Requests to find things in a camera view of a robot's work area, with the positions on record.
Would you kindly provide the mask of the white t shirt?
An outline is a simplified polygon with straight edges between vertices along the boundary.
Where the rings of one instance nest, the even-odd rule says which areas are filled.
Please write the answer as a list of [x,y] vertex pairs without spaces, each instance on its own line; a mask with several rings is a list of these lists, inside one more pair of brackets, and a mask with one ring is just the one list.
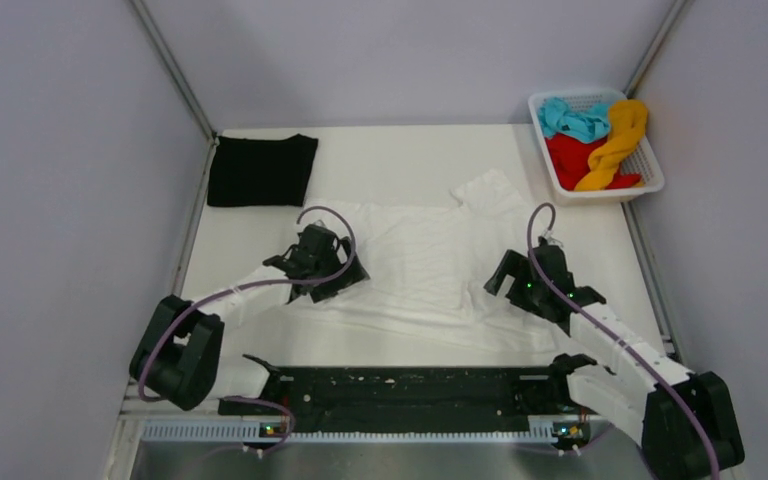
[[369,277],[322,302],[295,300],[287,311],[480,350],[554,349],[548,323],[484,289],[508,250],[525,251],[535,202],[497,169],[451,194],[453,208],[314,200],[348,221]]

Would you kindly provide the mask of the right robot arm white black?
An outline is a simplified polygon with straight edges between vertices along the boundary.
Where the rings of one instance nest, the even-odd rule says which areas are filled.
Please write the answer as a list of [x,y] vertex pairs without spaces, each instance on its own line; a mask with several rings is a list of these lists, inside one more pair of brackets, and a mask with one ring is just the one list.
[[585,351],[559,355],[546,385],[560,412],[579,405],[633,440],[657,479],[703,479],[742,464],[745,449],[730,391],[714,372],[696,373],[637,335],[606,298],[578,286],[563,250],[541,238],[529,254],[507,250],[485,283],[515,307],[558,326]]

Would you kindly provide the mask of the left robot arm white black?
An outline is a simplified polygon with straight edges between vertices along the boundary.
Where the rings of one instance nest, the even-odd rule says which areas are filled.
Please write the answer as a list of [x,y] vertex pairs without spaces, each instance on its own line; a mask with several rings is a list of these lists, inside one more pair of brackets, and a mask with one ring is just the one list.
[[322,223],[305,226],[296,243],[267,258],[239,283],[199,300],[162,298],[129,365],[145,402],[168,401],[189,411],[213,389],[230,313],[258,314],[301,297],[319,303],[368,279],[357,237]]

